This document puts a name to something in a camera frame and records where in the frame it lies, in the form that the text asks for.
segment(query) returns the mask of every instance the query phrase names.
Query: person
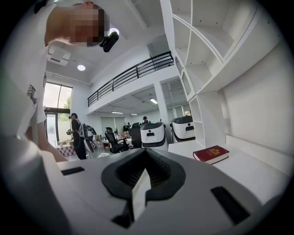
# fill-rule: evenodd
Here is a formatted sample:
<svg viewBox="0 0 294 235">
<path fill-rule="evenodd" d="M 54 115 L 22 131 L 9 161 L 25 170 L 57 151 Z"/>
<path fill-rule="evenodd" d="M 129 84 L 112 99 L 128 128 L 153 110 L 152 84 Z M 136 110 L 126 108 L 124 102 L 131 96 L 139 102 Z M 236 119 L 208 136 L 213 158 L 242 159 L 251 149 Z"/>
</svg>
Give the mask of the person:
<svg viewBox="0 0 294 235">
<path fill-rule="evenodd" d="M 81 126 L 81 122 L 78 119 L 78 115 L 73 112 L 72 115 L 70 115 L 68 118 L 71 119 L 71 121 L 72 121 L 72 129 L 73 130 L 71 132 L 69 132 L 69 134 L 73 134 L 74 150 L 80 160 L 87 159 L 84 138 L 80 137 L 79 132 L 78 132 L 78 130 Z"/>
<path fill-rule="evenodd" d="M 150 121 L 148 121 L 148 118 L 146 116 L 143 117 L 143 120 L 144 120 L 143 124 L 150 123 Z"/>
<path fill-rule="evenodd" d="M 33 5 L 3 47 L 0 55 L 0 135 L 34 141 L 60 162 L 66 159 L 48 142 L 44 129 L 48 45 L 54 41 L 97 45 L 103 40 L 101 32 L 105 25 L 102 14 L 98 17 L 101 10 L 93 2 L 60 7 L 53 1 L 42 0 Z"/>
</svg>

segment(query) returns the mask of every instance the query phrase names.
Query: red book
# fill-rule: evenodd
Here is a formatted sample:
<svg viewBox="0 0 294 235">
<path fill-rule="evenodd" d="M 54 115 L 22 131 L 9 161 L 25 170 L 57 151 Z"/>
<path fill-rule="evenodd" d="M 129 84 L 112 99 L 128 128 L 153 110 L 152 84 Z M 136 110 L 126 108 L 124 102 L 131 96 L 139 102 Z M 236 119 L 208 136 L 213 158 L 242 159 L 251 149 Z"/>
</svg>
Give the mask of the red book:
<svg viewBox="0 0 294 235">
<path fill-rule="evenodd" d="M 193 152 L 196 160 L 213 164 L 229 157 L 229 151 L 218 145 Z"/>
</svg>

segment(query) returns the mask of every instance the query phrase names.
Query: white bookshelf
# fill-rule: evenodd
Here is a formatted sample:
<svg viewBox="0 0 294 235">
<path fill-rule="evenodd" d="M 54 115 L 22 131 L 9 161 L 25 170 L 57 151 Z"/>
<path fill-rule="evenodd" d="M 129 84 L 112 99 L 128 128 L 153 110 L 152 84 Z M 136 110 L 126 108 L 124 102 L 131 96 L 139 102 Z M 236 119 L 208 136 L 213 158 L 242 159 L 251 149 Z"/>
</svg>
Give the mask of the white bookshelf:
<svg viewBox="0 0 294 235">
<path fill-rule="evenodd" d="M 185 65 L 191 30 L 177 18 L 173 18 L 173 23 L 175 32 L 175 51 L 182 64 Z"/>
<path fill-rule="evenodd" d="M 189 102 L 189 105 L 190 105 L 191 115 L 193 117 L 193 122 L 202 123 L 199 104 L 196 97 Z"/>
<path fill-rule="evenodd" d="M 196 142 L 205 148 L 222 145 L 225 127 L 217 91 L 269 53 L 282 34 L 263 9 L 249 0 L 170 2 L 174 56 L 178 68 L 181 65 Z"/>
<path fill-rule="evenodd" d="M 255 12 L 248 0 L 192 0 L 192 27 L 225 61 Z"/>
<path fill-rule="evenodd" d="M 191 0 L 170 0 L 173 15 L 184 23 L 192 23 Z"/>
</svg>

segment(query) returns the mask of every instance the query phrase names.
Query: railing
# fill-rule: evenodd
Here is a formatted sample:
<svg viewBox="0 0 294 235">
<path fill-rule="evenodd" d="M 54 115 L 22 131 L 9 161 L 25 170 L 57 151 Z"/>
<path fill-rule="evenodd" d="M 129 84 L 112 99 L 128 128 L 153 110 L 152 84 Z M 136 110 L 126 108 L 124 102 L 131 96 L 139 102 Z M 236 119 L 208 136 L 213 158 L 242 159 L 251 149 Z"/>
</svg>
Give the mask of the railing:
<svg viewBox="0 0 294 235">
<path fill-rule="evenodd" d="M 149 73 L 153 73 L 165 67 L 174 65 L 174 59 L 171 52 L 165 52 L 158 56 L 154 56 L 148 60 L 145 60 L 135 66 L 122 72 L 115 78 L 111 79 L 109 82 L 100 87 L 88 98 L 88 107 L 94 104 L 96 101 L 101 99 L 103 96 L 108 95 L 114 90 L 138 79 Z"/>
</svg>

